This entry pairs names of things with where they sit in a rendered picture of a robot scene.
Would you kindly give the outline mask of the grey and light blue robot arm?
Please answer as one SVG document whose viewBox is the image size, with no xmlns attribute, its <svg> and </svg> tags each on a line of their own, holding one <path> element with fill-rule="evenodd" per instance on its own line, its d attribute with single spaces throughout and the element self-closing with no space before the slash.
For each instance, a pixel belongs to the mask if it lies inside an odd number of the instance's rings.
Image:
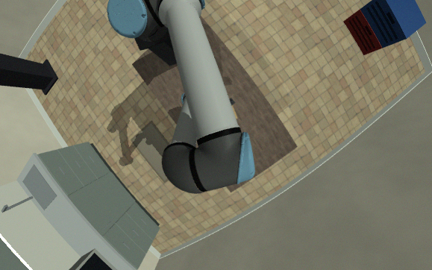
<svg viewBox="0 0 432 270">
<path fill-rule="evenodd" d="M 153 42 L 169 30 L 185 94 L 162 167 L 174 186 L 195 194 L 239 184 L 255 173 L 249 135 L 237 124 L 231 106 L 235 101 L 228 97 L 200 20 L 204 8 L 204 0 L 107 4 L 111 26 L 124 37 Z"/>
</svg>

